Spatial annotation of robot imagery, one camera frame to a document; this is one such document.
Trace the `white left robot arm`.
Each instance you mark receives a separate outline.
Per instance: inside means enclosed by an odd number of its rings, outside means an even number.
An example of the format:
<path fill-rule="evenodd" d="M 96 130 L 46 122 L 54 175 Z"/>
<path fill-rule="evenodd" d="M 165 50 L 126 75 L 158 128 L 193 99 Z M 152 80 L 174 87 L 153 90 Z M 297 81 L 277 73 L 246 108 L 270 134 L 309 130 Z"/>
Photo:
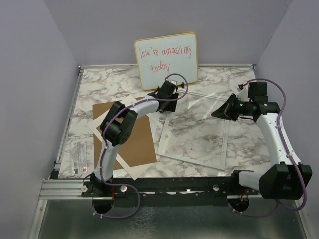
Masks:
<path fill-rule="evenodd" d="M 113 176 L 118 151 L 132 134 L 138 118 L 157 111 L 168 111 L 176 105 L 179 93 L 177 82 L 165 80 L 156 91 L 130 104 L 116 101 L 112 104 L 100 125 L 103 139 L 102 150 L 94 176 L 93 191 L 98 196 L 106 196 L 110 191 L 110 179 Z"/>

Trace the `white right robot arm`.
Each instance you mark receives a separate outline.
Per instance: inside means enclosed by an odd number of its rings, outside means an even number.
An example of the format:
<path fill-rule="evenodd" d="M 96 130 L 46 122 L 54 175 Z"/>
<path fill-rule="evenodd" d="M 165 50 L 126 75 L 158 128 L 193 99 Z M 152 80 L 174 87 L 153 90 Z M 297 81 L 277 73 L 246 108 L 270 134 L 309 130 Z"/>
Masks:
<path fill-rule="evenodd" d="M 284 107 L 268 100 L 267 79 L 249 80 L 248 100 L 231 94 L 227 101 L 212 112 L 212 116 L 228 121 L 250 117 L 261 131 L 269 153 L 271 166 L 264 173 L 235 171 L 229 189 L 240 195 L 247 188 L 258 191 L 265 199 L 297 200 L 306 196 L 306 186 L 312 176 L 311 167 L 302 164 L 285 132 L 282 112 Z"/>

